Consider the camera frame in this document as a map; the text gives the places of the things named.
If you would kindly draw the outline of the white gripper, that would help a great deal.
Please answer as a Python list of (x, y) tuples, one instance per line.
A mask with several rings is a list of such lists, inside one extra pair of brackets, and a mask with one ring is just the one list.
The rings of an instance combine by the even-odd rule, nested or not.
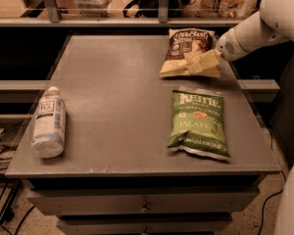
[(217, 49), (209, 50), (200, 58), (203, 70), (210, 69), (220, 63), (221, 56), (227, 61), (236, 61), (245, 57), (249, 51), (246, 46), (247, 34), (238, 27), (233, 27), (218, 40)]

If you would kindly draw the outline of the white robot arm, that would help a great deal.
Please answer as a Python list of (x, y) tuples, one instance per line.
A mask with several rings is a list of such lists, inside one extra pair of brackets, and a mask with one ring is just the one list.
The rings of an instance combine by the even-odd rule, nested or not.
[[(288, 40), (294, 42), (294, 0), (261, 0), (259, 11), (224, 33), (216, 50), (224, 60), (236, 61)], [(294, 235), (294, 165), (282, 191), (273, 235)]]

